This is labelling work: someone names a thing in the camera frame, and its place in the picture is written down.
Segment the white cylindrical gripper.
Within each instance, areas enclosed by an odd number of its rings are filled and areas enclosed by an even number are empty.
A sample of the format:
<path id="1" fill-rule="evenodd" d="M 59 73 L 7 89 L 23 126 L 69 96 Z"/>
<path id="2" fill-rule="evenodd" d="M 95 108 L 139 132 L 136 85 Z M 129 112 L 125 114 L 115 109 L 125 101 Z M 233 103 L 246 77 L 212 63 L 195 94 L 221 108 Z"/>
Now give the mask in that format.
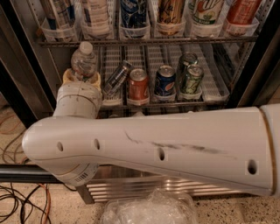
<path id="1" fill-rule="evenodd" d="M 63 73 L 63 85 L 59 88 L 54 116 L 75 116 L 95 119 L 102 105 L 101 76 L 95 73 L 90 84 L 76 81 L 74 70 Z"/>

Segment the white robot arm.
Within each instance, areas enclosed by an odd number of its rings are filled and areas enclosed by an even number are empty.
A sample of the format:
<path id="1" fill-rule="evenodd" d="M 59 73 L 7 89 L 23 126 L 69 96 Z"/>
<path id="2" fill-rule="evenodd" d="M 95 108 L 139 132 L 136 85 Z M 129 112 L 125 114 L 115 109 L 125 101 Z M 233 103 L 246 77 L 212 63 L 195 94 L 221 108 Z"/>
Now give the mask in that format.
<path id="1" fill-rule="evenodd" d="M 100 88 L 65 71 L 53 116 L 24 154 L 58 180 L 87 183 L 99 165 L 190 179 L 260 196 L 280 193 L 280 105 L 98 118 Z"/>

